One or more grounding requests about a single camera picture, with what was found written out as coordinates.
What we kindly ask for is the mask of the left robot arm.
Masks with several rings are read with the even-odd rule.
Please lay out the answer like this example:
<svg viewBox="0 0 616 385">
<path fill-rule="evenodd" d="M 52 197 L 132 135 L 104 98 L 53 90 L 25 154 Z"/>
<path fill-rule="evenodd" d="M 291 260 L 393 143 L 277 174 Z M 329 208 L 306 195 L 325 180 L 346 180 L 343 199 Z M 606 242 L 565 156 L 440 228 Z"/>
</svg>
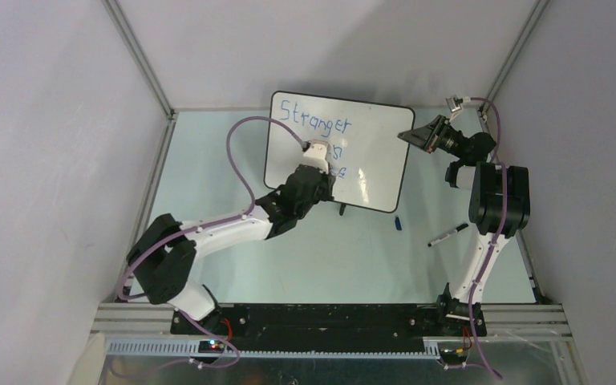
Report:
<svg viewBox="0 0 616 385">
<path fill-rule="evenodd" d="M 185 313 L 202 334 L 212 334 L 220 327 L 221 312 L 206 286 L 189 281 L 196 259 L 290 231 L 316 204 L 334 199 L 334 183 L 329 172 L 301 164 L 284 184 L 256 199 L 245 211 L 193 223 L 162 214 L 127 255 L 128 274 L 150 304 L 171 305 Z"/>
</svg>

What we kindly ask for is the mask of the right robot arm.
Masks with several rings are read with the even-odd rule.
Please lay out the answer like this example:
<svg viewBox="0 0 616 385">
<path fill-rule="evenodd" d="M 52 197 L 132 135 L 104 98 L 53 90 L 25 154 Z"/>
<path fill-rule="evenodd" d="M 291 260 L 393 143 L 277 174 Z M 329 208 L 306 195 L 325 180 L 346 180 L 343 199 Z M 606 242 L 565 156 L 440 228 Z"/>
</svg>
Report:
<svg viewBox="0 0 616 385">
<path fill-rule="evenodd" d="M 467 137 L 443 115 L 398 137 L 427 153 L 442 150 L 455 156 L 445 180 L 450 187 L 471 193 L 468 248 L 460 269 L 438 297 L 434 314 L 437 330 L 454 335 L 477 319 L 484 287 L 498 256 L 529 222 L 529 171 L 489 162 L 496 141 L 486 132 Z"/>
</svg>

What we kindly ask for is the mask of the white whiteboard black frame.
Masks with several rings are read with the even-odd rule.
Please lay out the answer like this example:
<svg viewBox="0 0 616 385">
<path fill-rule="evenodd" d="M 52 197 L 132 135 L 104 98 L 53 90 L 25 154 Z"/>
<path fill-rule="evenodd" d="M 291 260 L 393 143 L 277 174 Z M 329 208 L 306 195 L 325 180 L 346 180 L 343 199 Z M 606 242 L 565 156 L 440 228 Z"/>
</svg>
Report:
<svg viewBox="0 0 616 385">
<path fill-rule="evenodd" d="M 335 177 L 334 201 L 363 209 L 394 212 L 399 204 L 409 146 L 399 138 L 415 122 L 415 112 L 398 105 L 323 95 L 276 91 L 268 131 L 264 183 L 276 188 L 298 166 L 302 154 L 294 138 L 329 145 L 326 159 Z"/>
</svg>

